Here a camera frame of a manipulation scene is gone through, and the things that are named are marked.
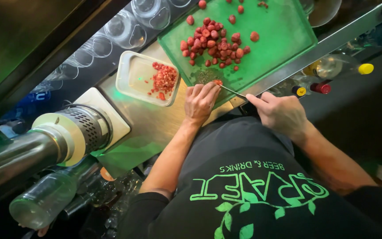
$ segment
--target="rectangular tray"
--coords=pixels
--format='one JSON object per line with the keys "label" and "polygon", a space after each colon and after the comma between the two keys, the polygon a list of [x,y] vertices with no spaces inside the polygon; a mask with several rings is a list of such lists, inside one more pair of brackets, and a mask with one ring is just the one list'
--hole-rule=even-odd
{"label": "rectangular tray", "polygon": [[[238,0],[232,3],[225,0],[209,1],[205,10],[196,6],[185,13],[159,35],[158,41],[188,86],[221,79],[226,87],[242,92],[317,44],[316,36],[298,0],[266,2],[269,4],[268,9],[257,6],[258,1],[244,0],[244,13],[238,14]],[[231,14],[236,16],[235,24],[228,21]],[[185,21],[188,15],[194,17],[194,25],[188,25]],[[212,59],[207,50],[203,56],[196,58],[195,66],[188,63],[189,57],[182,56],[180,42],[193,36],[195,29],[203,25],[205,17],[224,25],[228,42],[231,42],[233,33],[239,32],[242,40],[240,48],[250,46],[251,52],[241,59],[238,71],[233,70],[236,65],[234,62],[224,69],[220,69],[219,64],[206,67],[204,62]],[[259,33],[259,41],[250,40],[252,31]],[[214,108],[233,97],[233,93],[221,91]]]}

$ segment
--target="knife blade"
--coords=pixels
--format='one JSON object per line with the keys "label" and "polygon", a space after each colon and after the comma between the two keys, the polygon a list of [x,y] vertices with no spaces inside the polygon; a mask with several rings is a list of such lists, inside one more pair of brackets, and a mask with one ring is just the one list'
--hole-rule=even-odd
{"label": "knife blade", "polygon": [[225,86],[223,86],[223,85],[220,85],[220,87],[226,89],[227,91],[230,91],[230,92],[236,94],[238,97],[240,97],[240,98],[243,99],[243,100],[247,100],[247,98],[246,98],[244,95],[242,95],[242,94],[240,94],[240,93],[238,93],[238,92],[235,92],[235,91],[233,91],[233,90],[231,90],[231,89],[229,89],[229,88],[227,88],[227,87],[225,87]]}

